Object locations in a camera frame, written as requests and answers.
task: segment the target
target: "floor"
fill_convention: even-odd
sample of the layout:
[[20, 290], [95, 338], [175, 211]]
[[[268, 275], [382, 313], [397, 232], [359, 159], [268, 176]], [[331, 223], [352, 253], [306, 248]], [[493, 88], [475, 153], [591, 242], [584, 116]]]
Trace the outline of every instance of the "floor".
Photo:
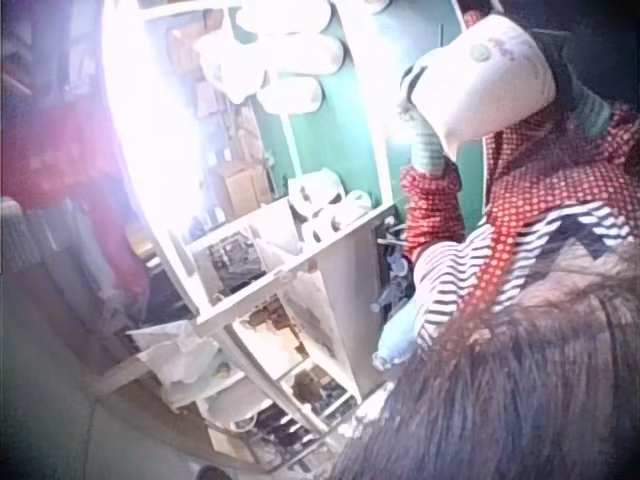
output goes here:
[[[80, 388], [84, 375], [70, 352], [47, 328], [28, 292], [12, 289], [0, 277], [2, 293], [2, 478], [60, 480], [193, 479], [202, 462], [120, 420], [108, 405]], [[380, 394], [356, 417], [379, 409]], [[336, 441], [357, 431], [359, 421], [341, 427]], [[316, 454], [310, 466], [326, 466]], [[234, 480], [260, 476], [229, 472]], [[269, 478], [295, 478], [280, 474]]]

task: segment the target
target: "bright light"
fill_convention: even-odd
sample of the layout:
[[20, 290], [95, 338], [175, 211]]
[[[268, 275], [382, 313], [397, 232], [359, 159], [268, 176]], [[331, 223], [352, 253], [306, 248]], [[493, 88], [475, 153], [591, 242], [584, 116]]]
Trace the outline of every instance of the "bright light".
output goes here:
[[103, 66], [127, 170], [150, 223], [182, 233], [201, 211], [201, 138], [161, 74], [136, 1], [105, 2]]

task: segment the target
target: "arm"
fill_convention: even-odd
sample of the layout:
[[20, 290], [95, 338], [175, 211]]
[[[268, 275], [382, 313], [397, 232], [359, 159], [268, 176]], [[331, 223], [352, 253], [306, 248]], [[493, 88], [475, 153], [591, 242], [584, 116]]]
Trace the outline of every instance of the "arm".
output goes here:
[[415, 262], [434, 243], [462, 242], [465, 230], [458, 204], [462, 187], [458, 168], [444, 156], [424, 118], [415, 109], [408, 117], [413, 130], [411, 166], [403, 172], [401, 182], [409, 199], [405, 254]]

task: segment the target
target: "sleeve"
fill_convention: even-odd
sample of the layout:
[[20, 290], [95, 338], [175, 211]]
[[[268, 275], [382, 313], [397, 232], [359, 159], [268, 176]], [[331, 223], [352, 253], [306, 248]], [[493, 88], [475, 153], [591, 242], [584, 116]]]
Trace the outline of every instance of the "sleeve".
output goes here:
[[598, 153], [630, 177], [640, 179], [640, 119], [629, 107], [613, 105], [609, 128]]
[[405, 254], [413, 262], [434, 243], [464, 240], [464, 221], [458, 203], [462, 182], [455, 163], [445, 159], [444, 170], [438, 175], [407, 167], [401, 183], [409, 200]]

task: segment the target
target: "white cap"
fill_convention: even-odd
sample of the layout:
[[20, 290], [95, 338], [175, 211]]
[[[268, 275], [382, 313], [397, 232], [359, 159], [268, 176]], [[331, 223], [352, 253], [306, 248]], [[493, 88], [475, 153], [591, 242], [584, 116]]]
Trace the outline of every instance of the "white cap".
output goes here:
[[513, 125], [556, 96], [551, 69], [534, 40], [500, 15], [489, 15], [438, 55], [411, 101], [455, 159], [461, 144]]

